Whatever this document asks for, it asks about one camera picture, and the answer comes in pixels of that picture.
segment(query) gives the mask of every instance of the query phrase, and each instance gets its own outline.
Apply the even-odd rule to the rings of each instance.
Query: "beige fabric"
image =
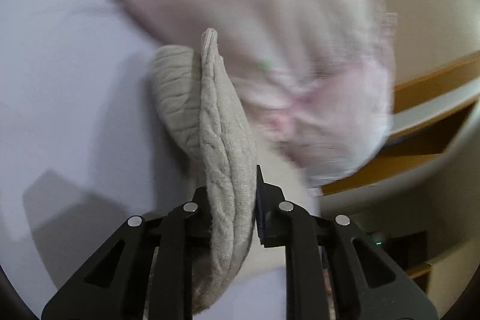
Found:
[[[213,29],[202,36],[201,67],[199,60],[190,48],[167,46],[151,68],[160,115],[177,143],[201,158],[211,206],[210,257],[193,265],[194,312],[222,295],[248,253],[257,162],[254,138]]]

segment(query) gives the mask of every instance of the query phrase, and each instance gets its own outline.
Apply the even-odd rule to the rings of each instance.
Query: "silver pin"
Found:
[[[131,216],[127,223],[129,226],[139,226],[142,223],[142,217],[140,216]]]
[[[282,201],[278,204],[278,207],[281,211],[292,211],[293,210],[293,204],[288,201]]]
[[[344,214],[339,214],[337,217],[335,217],[335,222],[339,226],[347,226],[350,224],[350,219]]]
[[[188,211],[190,213],[193,213],[198,209],[198,205],[195,202],[187,202],[185,205],[183,205],[183,210]]]

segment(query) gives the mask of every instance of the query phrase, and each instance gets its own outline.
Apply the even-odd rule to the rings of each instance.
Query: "folded cloth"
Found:
[[[201,163],[212,214],[209,257],[193,264],[193,311],[212,305],[237,275],[251,244],[257,156],[242,105],[218,53],[217,32],[202,52],[168,45],[150,70],[157,109],[179,146]]]
[[[395,18],[383,0],[124,0],[164,42],[219,31],[245,110],[309,187],[365,164],[392,122]]]

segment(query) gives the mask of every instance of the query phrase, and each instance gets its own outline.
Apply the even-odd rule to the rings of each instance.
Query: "pink fabric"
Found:
[[[251,121],[310,186],[351,174],[391,124],[395,19],[383,0],[124,0],[152,34],[199,50],[207,28]]]

